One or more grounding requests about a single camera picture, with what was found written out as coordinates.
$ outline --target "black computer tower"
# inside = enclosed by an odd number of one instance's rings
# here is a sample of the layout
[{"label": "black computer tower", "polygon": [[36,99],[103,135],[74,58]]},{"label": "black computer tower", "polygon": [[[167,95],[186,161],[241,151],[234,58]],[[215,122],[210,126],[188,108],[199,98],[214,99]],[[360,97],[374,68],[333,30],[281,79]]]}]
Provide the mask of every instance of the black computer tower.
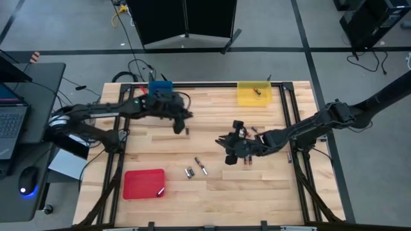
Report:
[{"label": "black computer tower", "polygon": [[355,49],[369,49],[411,9],[411,0],[363,0],[340,24]]}]

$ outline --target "black desk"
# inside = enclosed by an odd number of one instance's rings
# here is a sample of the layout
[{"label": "black desk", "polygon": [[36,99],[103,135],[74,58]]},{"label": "black desk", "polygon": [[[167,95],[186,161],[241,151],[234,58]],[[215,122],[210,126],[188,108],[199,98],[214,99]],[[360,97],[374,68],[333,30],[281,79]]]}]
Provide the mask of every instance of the black desk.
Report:
[{"label": "black desk", "polygon": [[[24,69],[26,64],[16,64],[20,69]],[[26,73],[33,78],[33,81],[57,91],[63,77],[66,65],[58,64],[31,64],[26,69]],[[14,89],[15,83],[7,84]],[[49,119],[53,108],[55,95],[49,90],[32,83],[20,83],[16,93],[25,98],[31,105],[30,115],[26,122],[26,131],[23,134],[22,142],[17,148],[16,161],[10,176],[0,179],[0,222],[29,221],[33,219],[35,211],[39,209],[42,199],[47,193],[46,178],[48,175],[48,165],[54,145],[52,143],[39,143],[44,135],[44,125]],[[31,198],[23,197],[18,189],[18,179],[21,171],[35,164],[39,169],[39,179],[37,192]]]},{"label": "black desk", "polygon": [[42,153],[54,147],[50,142],[42,144],[24,144],[17,148],[19,156],[13,173],[0,180],[0,222],[29,221],[33,219],[35,211],[39,209],[40,200],[43,198],[44,186],[51,153],[50,150],[37,163],[39,178],[37,189],[33,196],[24,197],[19,192],[19,177],[23,169],[31,166]]}]

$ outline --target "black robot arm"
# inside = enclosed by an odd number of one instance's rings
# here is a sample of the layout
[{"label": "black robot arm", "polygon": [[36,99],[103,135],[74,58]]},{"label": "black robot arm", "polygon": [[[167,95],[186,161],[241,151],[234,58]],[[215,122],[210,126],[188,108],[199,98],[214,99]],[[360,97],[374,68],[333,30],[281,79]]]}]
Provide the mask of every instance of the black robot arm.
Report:
[{"label": "black robot arm", "polygon": [[123,103],[75,105],[61,108],[53,114],[49,122],[48,133],[56,136],[73,134],[88,137],[101,141],[105,151],[119,153],[124,148],[120,142],[125,135],[124,132],[105,131],[83,122],[86,119],[117,116],[129,119],[140,119],[146,116],[173,119],[173,130],[178,134],[185,127],[184,120],[193,117],[193,114],[184,108],[184,101],[177,92],[156,93],[153,96],[144,94]]},{"label": "black robot arm", "polygon": [[299,150],[312,147],[317,137],[332,129],[366,128],[371,119],[383,109],[411,94],[411,71],[393,81],[375,95],[353,106],[336,99],[313,116],[282,130],[270,130],[254,136],[254,140],[240,135],[243,122],[234,121],[235,132],[216,140],[225,148],[226,164],[237,163],[237,158],[248,155],[263,157],[281,150],[288,141],[293,141]]}]

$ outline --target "black stand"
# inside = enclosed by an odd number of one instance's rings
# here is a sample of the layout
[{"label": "black stand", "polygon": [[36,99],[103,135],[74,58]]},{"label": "black stand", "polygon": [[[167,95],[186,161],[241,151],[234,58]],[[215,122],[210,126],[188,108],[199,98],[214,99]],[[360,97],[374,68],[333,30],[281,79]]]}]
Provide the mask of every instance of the black stand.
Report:
[{"label": "black stand", "polygon": [[230,41],[225,45],[223,50],[220,52],[222,55],[225,55],[226,52],[230,49],[231,45],[234,43],[234,41],[240,36],[241,29],[237,29],[234,35],[230,38]]}]

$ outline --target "wooden tabletop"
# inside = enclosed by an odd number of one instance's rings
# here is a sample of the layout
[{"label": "wooden tabletop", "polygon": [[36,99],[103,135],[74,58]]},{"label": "wooden tabletop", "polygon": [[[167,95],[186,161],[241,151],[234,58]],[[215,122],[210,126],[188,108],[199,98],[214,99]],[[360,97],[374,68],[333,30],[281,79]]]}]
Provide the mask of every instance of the wooden tabletop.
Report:
[{"label": "wooden tabletop", "polygon": [[[295,81],[293,84],[301,119],[312,116],[317,107],[310,83]],[[119,88],[119,83],[106,83],[101,102],[117,102]],[[267,157],[254,157],[251,166],[241,161],[228,166],[224,164],[224,149],[214,141],[219,135],[233,131],[234,120],[244,121],[247,128],[256,126],[260,132],[284,128],[278,88],[273,87],[273,100],[267,107],[239,107],[235,87],[176,90],[191,96],[189,110],[194,117],[186,121],[189,135],[174,134],[172,121],[153,117],[131,120],[123,168],[122,179],[130,170],[164,169],[164,196],[124,200],[122,181],[116,227],[147,227],[149,221],[154,221],[157,227],[249,226],[260,225],[262,220],[267,220],[269,225],[303,224],[293,165],[287,161],[289,146]],[[142,92],[136,90],[134,95],[139,94]],[[288,94],[287,100],[293,118]],[[114,118],[96,122],[96,126],[104,130],[112,129],[113,124]],[[91,149],[88,159],[102,149],[103,146]],[[318,142],[317,149],[328,152],[325,143]],[[339,218],[344,219],[329,159],[314,150],[310,154],[318,194]],[[207,176],[196,165],[195,157],[205,165]],[[106,164],[107,154],[104,153],[87,166],[73,223],[79,223],[100,197]],[[188,166],[195,172],[190,180],[184,172]],[[307,192],[306,197],[313,219]],[[105,221],[108,221],[110,206],[111,198],[106,205]]]}]

